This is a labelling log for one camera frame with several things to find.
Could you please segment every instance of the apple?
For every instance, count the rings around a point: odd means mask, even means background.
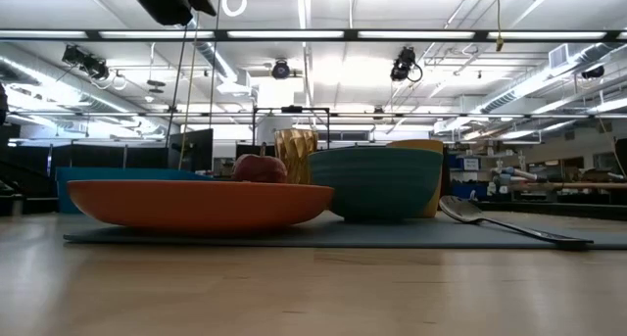
[[[272,156],[265,156],[265,143],[257,155],[242,155],[233,166],[232,178],[240,181],[259,183],[285,183],[287,168],[283,162]]]

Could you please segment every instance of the plate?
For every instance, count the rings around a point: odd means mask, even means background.
[[[333,188],[273,183],[79,180],[76,206],[106,223],[189,233],[248,233],[308,221],[329,205]]]

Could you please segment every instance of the ceiling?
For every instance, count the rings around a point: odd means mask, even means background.
[[[247,0],[247,7],[237,17],[220,12],[217,18],[199,15],[201,28],[448,28],[495,29],[496,0],[309,0],[305,11],[306,26],[299,20],[299,0]],[[235,10],[240,2],[229,0]],[[503,29],[623,29],[627,26],[627,0],[501,0]],[[136,0],[0,0],[0,28],[54,29],[163,29]],[[61,61],[63,42],[20,41],[14,46],[64,70]],[[123,74],[126,88],[107,89],[122,99],[154,111],[163,111],[174,99],[176,68],[182,43],[160,42],[155,46],[154,70],[151,44],[144,42],[84,42],[80,47],[107,60],[108,66]],[[518,77],[548,61],[548,53],[559,43],[506,42],[497,53],[494,44],[412,43],[418,56],[427,52],[423,80],[411,87],[394,83],[389,74],[392,61],[407,43],[403,42],[311,42],[313,98],[311,104],[331,107],[340,112],[371,112],[375,106],[387,106],[394,112],[420,110],[456,112],[465,97],[482,97],[507,87]],[[276,59],[286,59],[292,69],[305,67],[301,42],[220,42],[217,50],[234,68],[248,71],[253,83],[263,83],[269,75],[267,66]],[[191,43],[184,46],[182,78],[177,88],[177,104],[184,110],[189,90],[189,75],[194,64],[190,103],[193,111],[206,112],[212,97],[217,110],[251,110],[248,96],[222,94],[213,90],[211,65],[195,54]],[[627,67],[622,59],[606,64],[606,79],[622,75]],[[80,72],[70,71],[84,78]],[[167,84],[165,93],[147,103],[149,78]],[[574,78],[544,87],[528,95],[551,102],[592,87],[600,80],[582,80],[575,87]],[[301,78],[292,82],[295,103],[305,104]],[[206,122],[191,119],[190,122]],[[231,122],[219,119],[217,122]],[[433,123],[435,120],[408,120],[409,123]]]

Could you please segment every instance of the metal spoon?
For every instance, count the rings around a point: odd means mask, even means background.
[[[510,223],[501,222],[495,219],[486,218],[483,216],[483,212],[472,205],[470,202],[466,200],[462,200],[458,197],[454,196],[444,196],[440,199],[440,208],[442,211],[448,216],[463,222],[463,223],[471,223],[471,224],[479,224],[483,221],[492,222],[493,224],[497,224],[499,226],[512,229],[516,232],[522,233],[524,235],[543,240],[546,242],[556,243],[556,244],[593,244],[595,243],[589,239],[581,239],[581,238],[573,238],[566,237],[559,234],[543,232],[537,229],[531,229],[526,227],[520,227],[517,225],[513,225]]]

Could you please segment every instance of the placemat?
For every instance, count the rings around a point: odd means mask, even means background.
[[[627,234],[577,231],[537,224],[526,225],[552,233],[595,241],[588,249],[627,249]],[[337,216],[321,216],[279,232],[247,237],[181,236],[109,226],[66,234],[73,243],[191,244],[242,247],[298,248],[429,248],[429,249],[553,249],[539,241],[490,223],[471,225],[450,218],[409,220],[402,224],[346,223]]]

